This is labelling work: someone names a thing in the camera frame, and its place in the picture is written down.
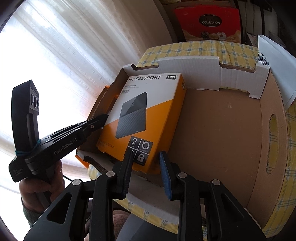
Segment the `person's left hand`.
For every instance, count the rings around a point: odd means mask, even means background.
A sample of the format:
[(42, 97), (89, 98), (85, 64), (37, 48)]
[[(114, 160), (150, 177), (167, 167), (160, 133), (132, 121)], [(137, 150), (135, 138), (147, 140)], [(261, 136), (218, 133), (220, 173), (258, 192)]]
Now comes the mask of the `person's left hand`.
[(50, 201), (53, 202), (65, 189), (65, 181), (63, 178), (62, 162), (55, 164), (54, 177), (51, 183), (43, 180), (26, 178), (19, 183), (20, 194), (24, 206), (30, 211), (43, 213), (45, 208), (38, 199), (37, 194), (43, 192), (51, 192)]

